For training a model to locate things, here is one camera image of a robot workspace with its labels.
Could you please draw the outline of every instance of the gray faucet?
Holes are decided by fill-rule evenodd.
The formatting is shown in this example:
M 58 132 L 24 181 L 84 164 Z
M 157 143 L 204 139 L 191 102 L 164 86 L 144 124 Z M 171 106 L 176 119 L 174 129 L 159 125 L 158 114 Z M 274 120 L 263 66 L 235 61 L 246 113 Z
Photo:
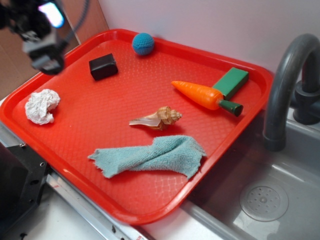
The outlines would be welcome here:
M 297 82 L 301 70 L 301 81 Z M 320 42 L 312 34 L 294 39 L 276 70 L 263 128 L 264 146 L 270 151 L 280 151 L 286 145 L 290 104 L 297 122 L 312 125 L 320 121 Z

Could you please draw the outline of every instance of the seashell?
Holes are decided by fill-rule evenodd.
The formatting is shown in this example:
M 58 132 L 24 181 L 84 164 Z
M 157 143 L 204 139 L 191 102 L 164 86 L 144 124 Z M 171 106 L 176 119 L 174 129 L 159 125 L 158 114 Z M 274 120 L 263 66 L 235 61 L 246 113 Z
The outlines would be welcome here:
M 182 117 L 176 110 L 171 110 L 169 106 L 162 106 L 153 114 L 133 119 L 129 125 L 144 125 L 155 130 L 167 129 L 169 125 L 175 124 Z

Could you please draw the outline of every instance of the crumpled paper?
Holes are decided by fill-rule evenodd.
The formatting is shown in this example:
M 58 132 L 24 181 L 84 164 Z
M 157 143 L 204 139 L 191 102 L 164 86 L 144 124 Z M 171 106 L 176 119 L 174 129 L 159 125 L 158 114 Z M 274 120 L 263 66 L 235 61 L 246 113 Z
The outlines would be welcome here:
M 55 109 L 59 102 L 60 97 L 53 90 L 44 89 L 41 92 L 34 92 L 24 106 L 26 117 L 39 125 L 53 123 L 54 117 L 50 111 Z

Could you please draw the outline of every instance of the tray rim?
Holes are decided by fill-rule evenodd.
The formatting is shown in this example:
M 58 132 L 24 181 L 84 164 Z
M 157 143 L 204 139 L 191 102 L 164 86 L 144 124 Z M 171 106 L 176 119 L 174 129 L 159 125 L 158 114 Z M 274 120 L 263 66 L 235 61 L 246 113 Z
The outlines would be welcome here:
M 125 30 L 125 29 L 111 29 L 92 36 L 90 39 L 85 41 L 83 44 L 79 45 L 65 56 L 65 67 L 67 68 L 73 62 L 77 60 L 77 55 L 84 55 L 89 52 L 92 47 L 101 44 L 109 40 L 124 40 L 126 42 L 132 41 L 133 37 L 138 34 L 137 32 Z M 223 153 L 228 149 L 228 147 L 235 141 L 235 139 L 243 132 L 243 130 L 249 125 L 249 123 L 254 119 L 254 117 L 261 111 L 265 106 L 269 92 L 271 89 L 273 76 L 269 71 L 261 66 L 244 62 L 241 60 L 233 59 L 231 57 L 219 55 L 216 53 L 200 50 L 190 46 L 185 46 L 179 43 L 170 42 L 164 39 L 154 37 L 155 40 L 155 50 L 170 53 L 170 49 L 174 48 L 178 51 L 180 58 L 186 58 L 192 53 L 198 58 L 194 58 L 193 61 L 198 63 L 198 59 L 205 58 L 206 60 L 212 60 L 213 62 L 221 62 L 222 64 L 229 64 L 232 67 L 239 68 L 245 71 L 250 71 L 253 74 L 261 75 L 264 78 L 258 79 L 262 85 L 259 84 L 261 89 L 261 97 L 258 102 L 252 107 L 252 109 L 241 119 L 241 121 L 235 126 L 232 134 L 229 134 L 222 143 L 217 147 L 211 156 L 209 156 L 206 161 L 201 165 L 201 174 L 197 172 L 193 178 L 191 178 L 178 192 L 178 194 L 162 208 L 157 211 L 150 212 L 147 214 L 132 214 L 124 209 L 122 206 L 118 205 L 111 197 L 107 194 L 99 194 L 99 190 L 96 187 L 90 185 L 90 181 L 84 176 L 77 176 L 70 171 L 65 170 L 66 163 L 55 161 L 52 168 L 66 178 L 72 185 L 82 191 L 89 198 L 94 198 L 94 202 L 104 209 L 106 212 L 117 218 L 118 220 L 131 224 L 131 225 L 142 225 L 155 222 L 164 216 L 168 215 L 174 211 L 183 202 L 188 194 L 195 188 L 197 183 L 206 175 L 206 173 L 215 165 Z M 15 91 L 13 91 L 0 106 L 0 121 L 2 121 L 12 132 L 14 132 L 19 138 L 21 138 L 25 143 L 30 145 L 38 154 L 40 154 L 45 160 L 52 158 L 52 154 L 48 154 L 50 149 L 45 146 L 41 146 L 33 139 L 32 135 L 28 133 L 26 129 L 23 129 L 19 124 L 10 119 L 10 114 L 12 107 L 16 106 L 21 100 L 30 95 L 35 86 L 39 87 L 49 81 L 54 76 L 44 75 L 43 73 L 38 73 L 36 76 L 32 77 L 29 81 L 21 85 Z

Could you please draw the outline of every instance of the stainless steel sink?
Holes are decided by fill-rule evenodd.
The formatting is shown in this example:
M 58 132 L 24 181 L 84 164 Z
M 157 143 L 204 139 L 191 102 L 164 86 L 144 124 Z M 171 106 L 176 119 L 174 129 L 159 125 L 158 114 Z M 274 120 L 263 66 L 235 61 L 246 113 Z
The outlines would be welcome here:
M 228 238 L 318 240 L 320 131 L 288 120 L 285 149 L 269 152 L 263 117 L 254 119 L 188 200 Z

